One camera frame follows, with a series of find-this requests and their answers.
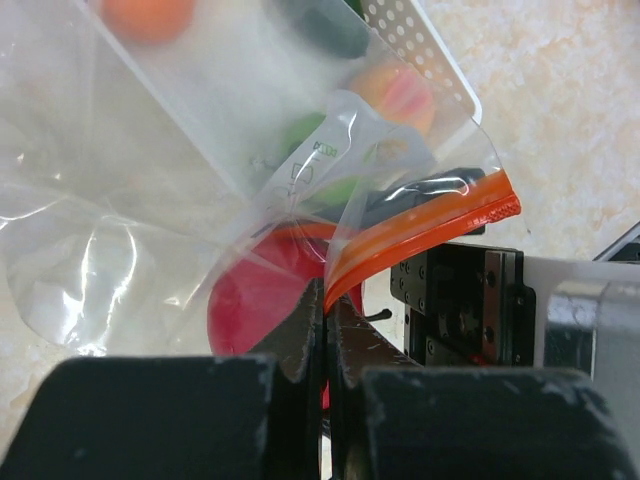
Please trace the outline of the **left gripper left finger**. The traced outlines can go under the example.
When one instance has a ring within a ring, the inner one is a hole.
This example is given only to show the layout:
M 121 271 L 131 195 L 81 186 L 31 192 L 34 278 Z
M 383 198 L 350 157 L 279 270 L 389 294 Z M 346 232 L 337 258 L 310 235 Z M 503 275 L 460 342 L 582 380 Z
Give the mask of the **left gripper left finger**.
M 5 479 L 317 479 L 323 285 L 239 356 L 76 357 L 42 381 Z

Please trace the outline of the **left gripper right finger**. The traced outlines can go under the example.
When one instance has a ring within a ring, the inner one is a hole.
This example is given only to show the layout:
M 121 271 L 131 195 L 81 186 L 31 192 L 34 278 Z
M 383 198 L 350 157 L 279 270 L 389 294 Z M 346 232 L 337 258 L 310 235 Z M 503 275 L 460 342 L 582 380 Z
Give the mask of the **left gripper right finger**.
M 605 399 L 575 371 L 424 367 L 346 299 L 327 312 L 337 479 L 634 479 Z

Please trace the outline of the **red apple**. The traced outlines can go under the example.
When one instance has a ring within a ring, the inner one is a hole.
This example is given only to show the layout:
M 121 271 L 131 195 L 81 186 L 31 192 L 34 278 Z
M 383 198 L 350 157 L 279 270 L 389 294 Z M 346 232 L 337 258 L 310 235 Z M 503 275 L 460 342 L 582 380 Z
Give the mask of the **red apple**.
M 294 309 L 308 283 L 324 275 L 335 226 L 276 228 L 242 253 L 214 283 L 207 307 L 213 353 L 241 355 L 256 346 Z

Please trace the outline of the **clear zip top bag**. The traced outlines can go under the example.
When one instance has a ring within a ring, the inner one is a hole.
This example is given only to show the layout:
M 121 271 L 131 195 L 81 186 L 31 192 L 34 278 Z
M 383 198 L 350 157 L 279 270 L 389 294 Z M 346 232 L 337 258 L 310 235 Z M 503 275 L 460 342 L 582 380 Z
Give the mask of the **clear zip top bag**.
M 322 113 L 384 122 L 336 223 L 264 207 L 266 182 L 235 193 L 79 10 L 81 1 L 1 5 L 1 258 L 20 320 L 71 355 L 213 353 L 207 307 L 218 277 L 276 228 L 333 224 L 327 306 L 388 269 L 367 266 L 373 191 L 455 168 L 503 171 L 476 122 L 423 77 L 435 116 L 423 137 L 383 119 L 349 85 Z

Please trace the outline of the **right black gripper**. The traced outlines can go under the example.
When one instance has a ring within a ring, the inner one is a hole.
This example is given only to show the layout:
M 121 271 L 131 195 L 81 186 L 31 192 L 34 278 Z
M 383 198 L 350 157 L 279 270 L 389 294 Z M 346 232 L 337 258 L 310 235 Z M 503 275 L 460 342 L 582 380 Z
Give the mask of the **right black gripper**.
M 391 270 L 391 294 L 405 306 L 405 344 L 398 349 L 361 322 L 360 366 L 531 363 L 534 307 L 522 253 L 454 241 L 520 211 L 503 171 L 455 168 L 373 191 L 361 252 L 367 266 Z

